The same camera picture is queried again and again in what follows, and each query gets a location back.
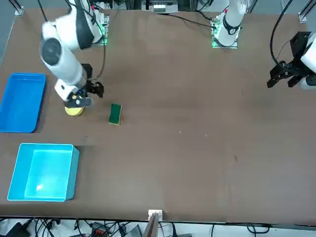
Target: cable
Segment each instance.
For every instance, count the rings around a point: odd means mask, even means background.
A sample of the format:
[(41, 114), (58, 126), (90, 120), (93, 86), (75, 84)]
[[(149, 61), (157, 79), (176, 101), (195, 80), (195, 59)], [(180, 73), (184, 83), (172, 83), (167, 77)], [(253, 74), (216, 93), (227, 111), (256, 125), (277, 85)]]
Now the cable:
[(85, 237), (85, 235), (80, 230), (79, 220), (78, 219), (76, 219), (76, 222), (75, 222), (75, 229), (78, 229), (80, 236)]
[(214, 227), (215, 225), (212, 226), (211, 237), (213, 237)]
[[(128, 225), (129, 223), (130, 223), (130, 221), (127, 222), (126, 224), (121, 225), (121, 228)], [(118, 231), (119, 231), (119, 229), (117, 231), (115, 231), (110, 237), (113, 237)]]
[(247, 229), (248, 229), (248, 231), (249, 231), (250, 233), (254, 234), (255, 236), (256, 236), (256, 235), (263, 235), (263, 234), (266, 234), (267, 232), (270, 231), (270, 226), (267, 226), (267, 230), (266, 230), (266, 231), (258, 232), (258, 231), (256, 230), (255, 226), (254, 226), (252, 223), (250, 223), (250, 224), (251, 224), (251, 226), (252, 226), (252, 228), (253, 228), (253, 231), (252, 231), (248, 226), (247, 226)]
[(203, 8), (205, 8), (205, 6), (206, 6), (208, 3), (209, 3), (209, 6), (211, 6), (213, 2), (214, 2), (214, 0), (208, 0), (208, 1), (203, 5), (203, 7), (200, 8), (199, 11), (202, 11)]
[(50, 231), (46, 220), (44, 219), (44, 221), (43, 221), (43, 220), (41, 219), (40, 221), (41, 221), (41, 222), (44, 224), (44, 226), (47, 228), (48, 232), (50, 233), (50, 236), (51, 236), (51, 237), (55, 237), (55, 236), (53, 235), (53, 233)]
[(291, 41), (291, 40), (288, 40), (287, 42), (284, 43), (284, 45), (282, 46), (282, 48), (281, 48), (280, 52), (278, 53), (276, 59), (278, 59), (278, 57), (280, 56), (280, 54), (281, 54), (281, 52), (282, 52), (284, 46), (285, 46), (287, 43), (289, 43), (290, 41)]
[[(70, 3), (68, 0), (65, 0), (67, 2), (68, 5), (74, 6), (77, 10), (81, 10), (84, 11), (86, 14), (88, 14), (88, 16), (90, 16), (92, 19), (94, 19), (94, 22), (96, 23), (96, 25), (98, 26), (100, 32), (102, 32), (101, 27), (99, 26), (98, 22), (95, 20), (95, 15), (91, 15), (86, 9), (82, 8), (82, 7), (78, 7), (75, 4)], [(103, 70), (104, 70), (104, 66), (105, 66), (105, 57), (106, 57), (106, 50), (105, 50), (105, 35), (102, 34), (102, 38), (103, 38), (103, 60), (102, 60), (102, 66), (101, 66), (101, 70), (99, 72), (99, 74), (96, 77), (90, 78), (89, 80), (97, 80), (99, 79), (99, 77), (102, 75)]]
[(40, 10), (41, 10), (41, 12), (42, 12), (42, 14), (43, 14), (44, 20), (47, 21), (47, 17), (46, 17), (46, 15), (45, 15), (45, 12), (44, 12), (44, 10), (43, 10), (43, 7), (41, 6), (40, 0), (38, 0), (38, 3), (39, 3)]
[(286, 10), (288, 9), (288, 7), (291, 5), (291, 3), (293, 2), (293, 0), (290, 0), (288, 1), (287, 5), (285, 6), (285, 8), (283, 9), (282, 13), (280, 14), (280, 16), (278, 17), (277, 21), (276, 21), (276, 24), (275, 26), (273, 27), (273, 30), (272, 30), (272, 34), (271, 34), (271, 39), (270, 39), (270, 53), (271, 53), (271, 56), (272, 56), (272, 59), (273, 61), (278, 64), (284, 71), (288, 72), (288, 73), (291, 73), (293, 75), (297, 75), (298, 72), (295, 71), (295, 70), (291, 70), (291, 69), (288, 69), (286, 67), (284, 67), (281, 63), (279, 63), (273, 53), (273, 38), (274, 38), (274, 35), (275, 35), (275, 32), (276, 32), (276, 29), (277, 29), (277, 26), (279, 25), (283, 15), (285, 14)]
[(196, 10), (196, 12), (198, 12), (199, 14), (202, 15), (202, 17), (204, 17), (206, 20), (209, 20), (211, 21), (212, 20), (212, 17), (207, 17), (203, 12), (201, 12), (200, 10)]
[(173, 17), (179, 18), (179, 19), (184, 20), (184, 21), (191, 22), (191, 23), (196, 24), (196, 25), (199, 25), (199, 26), (205, 26), (205, 27), (213, 28), (213, 29), (216, 28), (215, 26), (210, 26), (210, 25), (202, 24), (202, 23), (199, 23), (199, 22), (196, 22), (196, 21), (191, 21), (191, 20), (186, 19), (186, 18), (183, 18), (183, 17), (181, 17), (181, 16), (170, 15), (170, 14), (168, 14), (168, 15), (166, 15), (166, 16), (173, 16)]
[(222, 11), (222, 13), (229, 7), (229, 5), (227, 5), (227, 7), (224, 8), (224, 10)]
[(160, 228), (161, 228), (161, 231), (162, 231), (162, 235), (163, 235), (163, 237), (165, 237), (165, 236), (164, 236), (164, 232), (163, 232), (163, 227), (162, 227), (162, 225), (161, 225), (160, 222), (159, 222), (159, 225), (160, 225)]

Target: table surface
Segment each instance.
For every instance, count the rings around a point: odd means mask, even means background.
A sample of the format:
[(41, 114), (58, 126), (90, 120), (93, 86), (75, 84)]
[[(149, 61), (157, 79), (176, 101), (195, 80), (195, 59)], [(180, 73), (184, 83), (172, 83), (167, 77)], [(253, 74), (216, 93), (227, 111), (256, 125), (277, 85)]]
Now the table surface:
[[(45, 12), (55, 19), (66, 9)], [(206, 23), (197, 13), (180, 14)], [(36, 131), (0, 134), (0, 214), (146, 219), (148, 209), (162, 209), (165, 220), (315, 223), (316, 93), (286, 81), (267, 89), (277, 17), (247, 14), (235, 50), (211, 48), (208, 28), (120, 11), (100, 78), (105, 96), (70, 117), (40, 60), (41, 12), (25, 9), (0, 68), (0, 98), (13, 72), (45, 73), (47, 83)], [(275, 54), (304, 30), (296, 15), (285, 15)], [(99, 72), (101, 47), (75, 55)], [(281, 58), (291, 60), (288, 45)], [(121, 127), (108, 124), (111, 103), (123, 106)], [(78, 147), (73, 200), (6, 200), (23, 142)]]

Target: sponge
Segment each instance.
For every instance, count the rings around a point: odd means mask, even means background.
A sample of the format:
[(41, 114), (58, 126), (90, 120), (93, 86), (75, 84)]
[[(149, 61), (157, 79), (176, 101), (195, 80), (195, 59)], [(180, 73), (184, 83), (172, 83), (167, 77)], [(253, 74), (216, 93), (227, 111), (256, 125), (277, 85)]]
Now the sponge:
[(120, 125), (121, 123), (122, 105), (112, 104), (111, 114), (109, 117), (109, 123), (114, 125)]

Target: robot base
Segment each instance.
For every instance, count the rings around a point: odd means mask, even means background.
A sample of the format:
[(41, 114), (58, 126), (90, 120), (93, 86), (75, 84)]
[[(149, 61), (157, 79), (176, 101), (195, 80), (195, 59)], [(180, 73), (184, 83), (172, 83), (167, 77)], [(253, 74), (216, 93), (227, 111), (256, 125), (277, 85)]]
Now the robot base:
[(220, 19), (220, 17), (216, 16), (215, 18), (212, 18), (210, 23), (211, 23), (211, 26), (215, 26), (216, 27), (216, 29), (212, 29), (211, 30), (212, 48), (238, 48), (237, 39), (238, 39), (238, 34), (239, 34), (240, 28), (238, 29), (235, 42), (231, 46), (223, 46), (216, 39), (216, 35), (218, 34), (219, 28), (221, 26), (221, 19)]

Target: blue tray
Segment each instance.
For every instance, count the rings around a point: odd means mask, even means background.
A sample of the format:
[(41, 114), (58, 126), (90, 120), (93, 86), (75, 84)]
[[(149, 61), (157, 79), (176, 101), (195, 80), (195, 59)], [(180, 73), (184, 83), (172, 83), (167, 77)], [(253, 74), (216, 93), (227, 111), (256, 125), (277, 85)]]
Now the blue tray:
[(75, 194), (79, 150), (70, 144), (22, 143), (7, 199), (65, 201)]
[(45, 81), (45, 75), (39, 73), (10, 75), (0, 105), (0, 132), (34, 131)]

